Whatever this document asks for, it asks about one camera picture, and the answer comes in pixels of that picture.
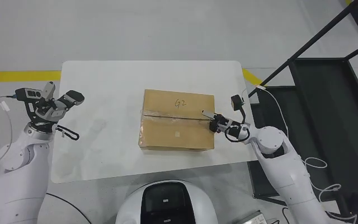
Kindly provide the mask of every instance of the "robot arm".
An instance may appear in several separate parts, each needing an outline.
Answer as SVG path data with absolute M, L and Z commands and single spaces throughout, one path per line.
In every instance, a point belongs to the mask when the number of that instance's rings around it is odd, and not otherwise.
M 82 94 L 75 91 L 55 100 L 54 90 L 53 82 L 48 82 L 42 91 L 30 88 L 16 90 L 16 98 L 25 102 L 31 122 L 17 141 L 0 149 L 0 155 L 5 153 L 0 160 L 1 224 L 37 223 L 48 188 L 48 143 L 53 140 L 56 130 L 64 131 L 57 122 L 72 106 L 84 100 Z M 63 134 L 78 139 L 78 136 Z
M 241 98 L 232 97 L 234 110 L 241 108 Z M 284 199 L 296 223 L 344 223 L 333 220 L 324 211 L 323 206 L 315 197 L 309 178 L 309 173 L 301 157 L 290 143 L 287 136 L 275 127 L 257 129 L 254 125 L 243 121 L 241 123 L 225 118 L 221 114 L 202 111 L 204 116 L 211 119 L 209 128 L 213 132 L 224 132 L 231 142 L 251 144 L 269 182 Z M 264 154 L 272 154 L 283 147 L 284 154 L 275 158 L 266 158 Z

